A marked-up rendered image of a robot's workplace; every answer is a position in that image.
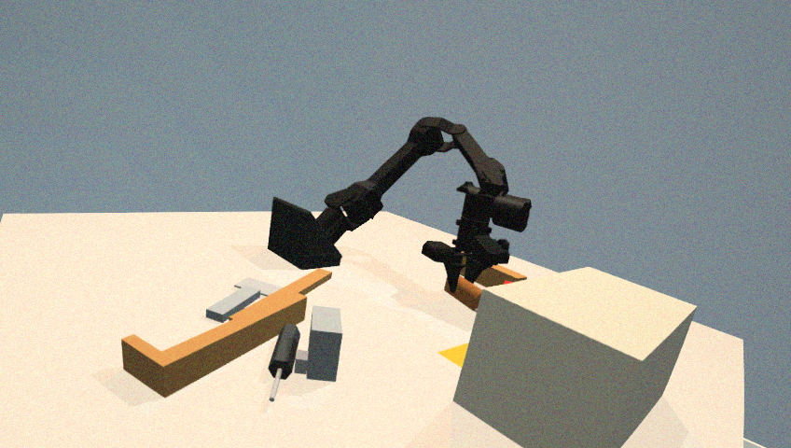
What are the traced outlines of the black-handled tool with grey metal rod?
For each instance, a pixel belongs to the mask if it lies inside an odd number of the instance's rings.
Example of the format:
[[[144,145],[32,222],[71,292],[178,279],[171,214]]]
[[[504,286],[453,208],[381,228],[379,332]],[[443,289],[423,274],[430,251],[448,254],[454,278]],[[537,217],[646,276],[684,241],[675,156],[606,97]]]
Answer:
[[[275,401],[280,379],[286,380],[293,372],[300,335],[301,333],[297,325],[286,324],[281,328],[268,367],[271,376],[275,378],[271,390],[270,402]]]

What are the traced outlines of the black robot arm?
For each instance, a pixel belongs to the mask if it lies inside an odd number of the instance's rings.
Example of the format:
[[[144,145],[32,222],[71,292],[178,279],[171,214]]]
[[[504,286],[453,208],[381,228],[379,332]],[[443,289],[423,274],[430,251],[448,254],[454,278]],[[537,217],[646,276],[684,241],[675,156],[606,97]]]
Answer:
[[[453,141],[444,142],[441,131],[451,134]],[[382,195],[421,157],[451,149],[461,151],[479,182],[479,188],[472,182],[456,188],[465,193],[461,216],[482,222],[492,218],[494,225],[523,232],[528,225],[531,200],[508,195],[504,166],[484,153],[464,124],[441,117],[420,119],[411,129],[407,143],[367,180],[327,194],[324,202],[328,208],[316,220],[336,244],[346,231],[354,231],[382,210]],[[465,240],[463,252],[471,252],[484,267],[497,266],[507,257],[509,241],[496,241],[489,233],[479,234],[474,229]]]

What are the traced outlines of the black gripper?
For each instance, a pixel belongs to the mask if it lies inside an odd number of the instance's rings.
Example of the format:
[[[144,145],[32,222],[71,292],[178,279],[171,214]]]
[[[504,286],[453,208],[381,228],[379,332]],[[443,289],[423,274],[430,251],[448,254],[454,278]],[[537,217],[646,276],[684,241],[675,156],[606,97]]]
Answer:
[[[460,271],[465,266],[465,279],[474,284],[480,273],[492,266],[484,267],[479,264],[478,259],[470,252],[463,252],[465,240],[474,229],[479,230],[479,234],[492,233],[492,228],[488,227],[489,222],[476,221],[461,216],[456,219],[459,226],[456,240],[452,240],[454,247],[440,241],[426,241],[423,244],[422,254],[437,263],[444,263],[445,271],[450,287],[450,292],[455,293],[457,288]],[[466,258],[466,264],[462,259]]]

